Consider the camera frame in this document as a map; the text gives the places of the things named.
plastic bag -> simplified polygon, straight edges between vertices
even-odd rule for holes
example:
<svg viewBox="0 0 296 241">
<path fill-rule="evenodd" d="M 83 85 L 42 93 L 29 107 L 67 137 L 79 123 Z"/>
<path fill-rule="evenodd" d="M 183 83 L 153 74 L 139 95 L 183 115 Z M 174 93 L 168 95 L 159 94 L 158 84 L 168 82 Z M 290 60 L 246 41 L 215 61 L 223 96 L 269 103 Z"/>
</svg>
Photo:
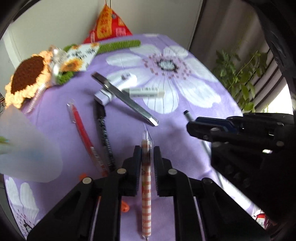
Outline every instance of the plastic bag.
<svg viewBox="0 0 296 241">
<path fill-rule="evenodd" d="M 84 40 L 86 43 L 94 43 L 104 39 L 132 35 L 121 18 L 107 5 L 101 11 L 96 25 L 89 36 Z"/>
<path fill-rule="evenodd" d="M 0 116 L 0 173 L 47 183 L 62 172 L 58 146 L 49 141 L 14 105 Z"/>
</svg>

sunflower packaging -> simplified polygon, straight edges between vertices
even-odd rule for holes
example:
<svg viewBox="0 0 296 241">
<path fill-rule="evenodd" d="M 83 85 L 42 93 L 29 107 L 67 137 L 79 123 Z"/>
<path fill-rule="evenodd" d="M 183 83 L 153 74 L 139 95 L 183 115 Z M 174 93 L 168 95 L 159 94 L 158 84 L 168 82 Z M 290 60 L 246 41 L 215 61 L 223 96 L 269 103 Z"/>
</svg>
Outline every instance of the sunflower packaging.
<svg viewBox="0 0 296 241">
<path fill-rule="evenodd" d="M 73 45 L 61 64 L 60 71 L 86 71 L 99 49 L 99 43 Z"/>
</svg>

screw head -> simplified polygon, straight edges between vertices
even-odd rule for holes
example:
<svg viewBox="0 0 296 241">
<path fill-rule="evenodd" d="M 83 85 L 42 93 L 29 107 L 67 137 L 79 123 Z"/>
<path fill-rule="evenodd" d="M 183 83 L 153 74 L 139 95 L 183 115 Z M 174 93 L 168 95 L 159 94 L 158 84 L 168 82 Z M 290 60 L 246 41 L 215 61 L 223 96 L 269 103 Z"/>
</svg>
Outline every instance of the screw head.
<svg viewBox="0 0 296 241">
<path fill-rule="evenodd" d="M 202 181 L 203 181 L 204 184 L 207 184 L 207 185 L 213 183 L 213 180 L 210 179 L 210 178 L 207 178 L 207 177 L 203 178 Z"/>
<path fill-rule="evenodd" d="M 219 147 L 221 146 L 221 142 L 213 142 L 212 147 Z"/>
<path fill-rule="evenodd" d="M 231 174 L 231 173 L 233 173 L 233 171 L 234 171 L 234 169 L 233 169 L 233 167 L 231 166 L 231 165 L 227 165 L 226 167 L 225 167 L 225 172 L 226 172 L 226 174 Z"/>
<path fill-rule="evenodd" d="M 218 127 L 214 127 L 211 129 L 211 131 L 219 131 L 220 129 Z"/>
<path fill-rule="evenodd" d="M 281 147 L 281 146 L 284 146 L 285 143 L 283 143 L 282 141 L 277 141 L 276 142 L 276 145 L 279 146 L 279 147 Z"/>
<path fill-rule="evenodd" d="M 244 188 L 248 188 L 251 185 L 251 181 L 249 178 L 246 178 L 243 182 L 242 185 Z"/>
<path fill-rule="evenodd" d="M 90 184 L 90 183 L 91 183 L 91 178 L 90 178 L 90 177 L 85 177 L 85 178 L 82 180 L 82 182 L 83 182 L 84 184 Z"/>
<path fill-rule="evenodd" d="M 170 175 L 176 175 L 177 173 L 178 173 L 178 171 L 176 170 L 176 169 L 169 169 L 169 171 L 168 171 L 168 173 L 170 174 Z"/>
<path fill-rule="evenodd" d="M 234 175 L 233 177 L 236 181 L 240 182 L 242 179 L 242 175 L 238 172 L 237 174 Z"/>
<path fill-rule="evenodd" d="M 119 168 L 119 169 L 117 170 L 117 173 L 118 173 L 118 174 L 125 174 L 125 173 L 126 173 L 126 169 L 124 169 L 124 168 Z"/>
</svg>

white eraser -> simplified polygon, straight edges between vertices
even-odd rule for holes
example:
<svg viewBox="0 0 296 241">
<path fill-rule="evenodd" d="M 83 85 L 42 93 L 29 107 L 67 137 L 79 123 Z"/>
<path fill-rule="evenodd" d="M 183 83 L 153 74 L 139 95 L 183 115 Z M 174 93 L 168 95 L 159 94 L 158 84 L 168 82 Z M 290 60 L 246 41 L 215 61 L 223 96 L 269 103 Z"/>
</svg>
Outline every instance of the white eraser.
<svg viewBox="0 0 296 241">
<path fill-rule="evenodd" d="M 130 98 L 163 98 L 165 96 L 165 91 L 158 87 L 129 88 L 122 91 L 128 93 Z"/>
<path fill-rule="evenodd" d="M 137 85 L 137 76 L 130 73 L 124 73 L 120 78 L 110 81 L 120 91 Z M 113 94 L 102 88 L 100 91 L 95 93 L 95 100 L 101 105 L 107 105 L 112 99 L 115 98 Z"/>
</svg>

brown crochet center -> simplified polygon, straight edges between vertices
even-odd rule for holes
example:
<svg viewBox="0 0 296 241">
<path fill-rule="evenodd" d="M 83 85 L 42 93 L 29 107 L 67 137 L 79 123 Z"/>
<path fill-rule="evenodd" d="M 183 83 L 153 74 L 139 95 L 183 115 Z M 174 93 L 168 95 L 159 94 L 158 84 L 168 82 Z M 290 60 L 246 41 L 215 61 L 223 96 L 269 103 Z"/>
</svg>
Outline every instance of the brown crochet center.
<svg viewBox="0 0 296 241">
<path fill-rule="evenodd" d="M 34 56 L 24 60 L 13 76 L 11 93 L 14 94 L 16 91 L 25 89 L 27 85 L 34 84 L 43 68 L 43 57 L 41 56 Z"/>
</svg>

